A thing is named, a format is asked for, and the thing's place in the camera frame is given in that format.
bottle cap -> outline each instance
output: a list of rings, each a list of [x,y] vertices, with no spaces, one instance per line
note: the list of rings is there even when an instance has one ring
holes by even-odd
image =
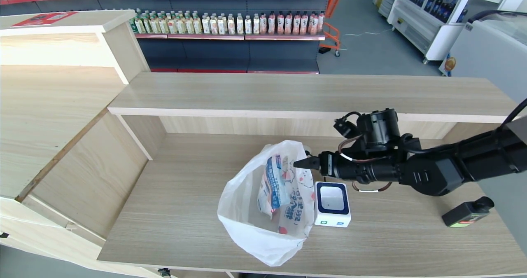
[[[494,207],[494,202],[489,197],[480,197],[472,202],[472,207],[477,212],[488,212],[489,209]]]

white plastic bag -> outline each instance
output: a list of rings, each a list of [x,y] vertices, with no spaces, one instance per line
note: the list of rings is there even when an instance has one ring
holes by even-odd
[[[266,162],[275,154],[287,158],[286,190],[291,203],[281,206],[270,220],[258,209],[258,191]],[[218,218],[232,240],[269,266],[283,265],[302,249],[315,220],[311,171],[292,167],[293,162],[304,158],[300,142],[286,140],[266,145],[227,182],[220,197]]]

gray floor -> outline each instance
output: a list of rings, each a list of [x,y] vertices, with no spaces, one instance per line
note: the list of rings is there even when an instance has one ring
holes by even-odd
[[[390,29],[386,20],[377,13],[371,0],[340,0],[333,18],[328,19],[341,34],[378,33]],[[423,55],[397,31],[379,35],[342,36],[341,56],[328,52],[318,57],[322,74],[369,74],[369,75],[440,75],[439,62],[423,65]],[[484,180],[482,189],[497,205],[503,218],[520,247],[527,252],[525,227],[527,218],[525,173]],[[0,246],[0,278],[127,278],[106,272],[88,270],[72,263],[33,255]]]
[[[372,0],[340,0],[328,23],[339,29],[340,57],[329,51],[318,55],[321,74],[437,75],[441,62],[422,63],[423,54],[398,31],[391,31]],[[350,36],[345,34],[363,34]]]

chest freezer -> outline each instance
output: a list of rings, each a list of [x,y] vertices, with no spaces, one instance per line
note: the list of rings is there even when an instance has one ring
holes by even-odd
[[[516,102],[527,97],[527,14],[490,10],[471,19],[440,66],[448,77],[483,77]]]

checkout counter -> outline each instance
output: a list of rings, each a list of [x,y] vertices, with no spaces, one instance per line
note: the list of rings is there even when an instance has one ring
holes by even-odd
[[[516,104],[487,79],[151,73],[133,15],[79,12],[19,28],[10,26],[31,15],[0,17],[10,55],[1,66],[1,244],[143,277],[160,268],[179,278],[527,273],[497,212],[464,229],[442,223],[484,195],[477,184],[440,198],[349,188],[350,226],[315,226],[280,267],[238,248],[216,216],[226,182],[265,144],[334,149],[343,138],[332,120],[348,111],[395,108],[401,132],[426,148],[495,127]]]

